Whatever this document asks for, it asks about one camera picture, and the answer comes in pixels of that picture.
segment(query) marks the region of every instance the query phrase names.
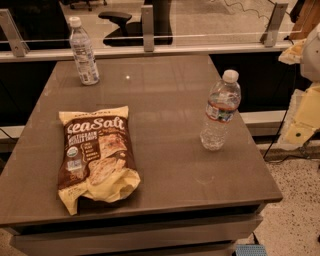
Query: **plastic water bottle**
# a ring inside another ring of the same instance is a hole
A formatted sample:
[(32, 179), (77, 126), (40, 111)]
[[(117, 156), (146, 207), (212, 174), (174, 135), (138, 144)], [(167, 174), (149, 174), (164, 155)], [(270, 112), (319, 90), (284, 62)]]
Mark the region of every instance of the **plastic water bottle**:
[(238, 77), (237, 71), (226, 70), (222, 79), (210, 90), (206, 115), (200, 133), (202, 145), (206, 149), (219, 150), (226, 141), (228, 123), (241, 101)]
[(73, 51), (80, 80), (84, 85), (96, 84), (99, 82), (99, 72), (92, 51), (91, 40), (81, 26), (79, 17), (70, 17), (69, 21), (72, 28), (70, 46)]

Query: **white bottle cap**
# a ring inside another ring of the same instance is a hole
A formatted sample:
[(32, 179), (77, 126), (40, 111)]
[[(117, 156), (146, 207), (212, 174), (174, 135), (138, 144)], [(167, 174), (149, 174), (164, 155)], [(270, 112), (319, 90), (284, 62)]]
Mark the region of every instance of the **white bottle cap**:
[(235, 70), (228, 69), (224, 71), (222, 79), (227, 83), (235, 83), (238, 81), (239, 73)]
[(72, 28), (78, 28), (81, 26), (81, 20), (79, 17), (70, 17), (69, 21)]

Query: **railing post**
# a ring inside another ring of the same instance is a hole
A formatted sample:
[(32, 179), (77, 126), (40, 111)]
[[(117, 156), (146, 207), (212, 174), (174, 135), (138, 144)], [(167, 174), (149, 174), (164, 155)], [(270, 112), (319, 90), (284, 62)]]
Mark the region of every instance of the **railing post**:
[(143, 46), (145, 52), (154, 51), (154, 21), (153, 21), (153, 6), (143, 5), (141, 7), (142, 13), (142, 32), (143, 32)]
[(0, 9), (0, 26), (7, 37), (11, 51), (16, 57), (24, 57), (29, 52), (8, 9)]
[(275, 46), (277, 42), (279, 28), (281, 26), (283, 17), (286, 14), (287, 7), (288, 3), (275, 3), (268, 27), (260, 39), (260, 41), (266, 47)]

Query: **table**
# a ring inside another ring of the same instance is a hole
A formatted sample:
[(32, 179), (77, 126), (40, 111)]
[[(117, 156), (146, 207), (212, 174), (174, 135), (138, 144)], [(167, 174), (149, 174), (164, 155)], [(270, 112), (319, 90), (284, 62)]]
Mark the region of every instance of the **table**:
[[(12, 246), (41, 256), (231, 255), (282, 194), (238, 112), (220, 151), (202, 147), (205, 104), (219, 79), (210, 58), (97, 64), (101, 81), (83, 86), (73, 61), (57, 63), (0, 176), (0, 227), (14, 235)], [(112, 204), (81, 199), (79, 214), (70, 216), (57, 195), (64, 145), (58, 112), (122, 105), (129, 106), (142, 181)]]

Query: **crumpled bag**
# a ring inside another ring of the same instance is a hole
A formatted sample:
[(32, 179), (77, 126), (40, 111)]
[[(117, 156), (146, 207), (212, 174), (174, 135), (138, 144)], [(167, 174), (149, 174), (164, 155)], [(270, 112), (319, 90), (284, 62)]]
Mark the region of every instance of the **crumpled bag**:
[(80, 196), (108, 203), (127, 198), (139, 185), (129, 136), (127, 106), (96, 112), (59, 112), (64, 159), (58, 194), (70, 215)]
[(288, 65), (299, 64), (305, 42), (306, 39), (296, 42), (294, 45), (283, 51), (278, 60)]

